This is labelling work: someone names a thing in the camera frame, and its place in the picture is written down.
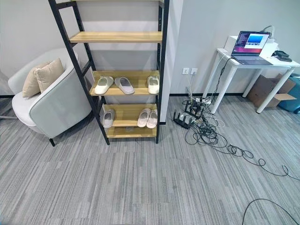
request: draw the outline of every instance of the gray armchair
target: gray armchair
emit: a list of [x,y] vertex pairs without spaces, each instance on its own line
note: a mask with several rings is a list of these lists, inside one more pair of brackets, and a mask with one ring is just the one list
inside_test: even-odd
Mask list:
[[[23,98],[22,89],[28,72],[42,62],[57,58],[60,58],[65,72],[42,94]],[[30,129],[46,135],[52,146],[52,138],[91,112],[72,61],[64,48],[51,50],[31,61],[8,80],[8,85],[15,93],[12,107],[18,119]]]

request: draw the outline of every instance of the beige pillow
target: beige pillow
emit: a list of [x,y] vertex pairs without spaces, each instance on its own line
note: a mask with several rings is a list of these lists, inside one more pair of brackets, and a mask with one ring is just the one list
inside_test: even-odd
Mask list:
[[41,93],[43,93],[64,72],[60,58],[54,60],[47,66],[36,69],[37,82]]
[[37,68],[43,68],[44,66],[47,66],[50,62],[51,61],[41,63],[29,71],[25,83],[23,85],[23,98],[33,96],[40,92],[38,80],[34,72]]

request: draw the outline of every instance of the slipper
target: slipper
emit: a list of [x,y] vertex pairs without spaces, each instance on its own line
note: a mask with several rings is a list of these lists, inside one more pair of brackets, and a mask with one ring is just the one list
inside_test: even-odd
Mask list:
[[150,117],[151,109],[143,109],[140,113],[139,119],[137,120],[137,126],[144,128],[147,125]]
[[113,125],[114,119],[114,110],[110,109],[106,113],[104,113],[102,124],[104,128],[110,128]]
[[150,129],[153,129],[154,127],[156,127],[158,123],[158,110],[152,110],[150,113],[150,117],[149,120],[147,122],[147,127]]
[[150,94],[159,93],[159,79],[157,76],[148,76],[147,84],[148,84],[148,92]]
[[126,95],[130,95],[135,92],[130,81],[126,77],[117,77],[114,79],[114,83]]
[[95,87],[95,94],[103,95],[112,86],[113,78],[111,76],[102,76],[98,80],[97,86]]

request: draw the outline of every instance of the table leg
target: table leg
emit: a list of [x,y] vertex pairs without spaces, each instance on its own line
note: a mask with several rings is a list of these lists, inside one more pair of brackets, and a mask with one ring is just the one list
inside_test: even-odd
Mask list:
[[266,99],[262,102],[261,106],[256,110],[257,113],[261,113],[264,108],[267,106],[267,104],[274,98],[276,93],[279,91],[279,89],[282,87],[282,85],[286,82],[286,80],[290,77],[291,73],[295,70],[295,67],[292,67],[289,69],[279,80],[278,84],[273,88],[273,90],[270,92],[270,94],[266,97]]
[[222,101],[222,98],[223,98],[223,96],[224,96],[224,94],[225,94],[225,92],[226,92],[226,90],[227,90],[227,88],[228,88],[231,80],[233,79],[233,76],[234,76],[234,74],[235,74],[235,72],[236,72],[237,69],[238,69],[238,67],[235,67],[235,66],[232,66],[230,68],[228,77],[226,78],[225,83],[223,85],[223,88],[221,89],[221,91],[219,93],[219,96],[217,97],[217,100],[216,100],[216,102],[215,102],[215,104],[214,104],[214,106],[213,106],[213,108],[211,110],[212,114],[215,114],[215,112],[216,112],[216,110],[217,110],[220,102]]
[[213,68],[211,69],[210,77],[209,77],[209,80],[208,80],[208,82],[207,82],[206,88],[205,88],[204,93],[203,93],[203,96],[202,96],[203,98],[206,98],[207,93],[208,93],[208,91],[210,90],[211,82],[212,82],[213,79],[214,79],[214,76],[215,76],[215,73],[216,73],[216,70],[217,70],[217,67],[218,67],[218,62],[219,62],[218,55],[219,55],[219,53],[217,52],[216,59],[215,59],[215,62],[214,62],[214,66],[213,66]]
[[243,97],[247,97],[248,93],[250,92],[251,88],[255,84],[256,80],[258,79],[259,75],[262,73],[263,69],[256,69],[252,80],[250,81],[249,85],[247,86],[246,90],[244,91]]

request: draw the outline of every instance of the laptop keyboard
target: laptop keyboard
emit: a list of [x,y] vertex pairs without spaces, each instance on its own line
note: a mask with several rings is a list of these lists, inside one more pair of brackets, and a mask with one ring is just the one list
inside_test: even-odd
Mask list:
[[237,59],[239,60],[264,60],[263,58],[259,56],[237,56]]

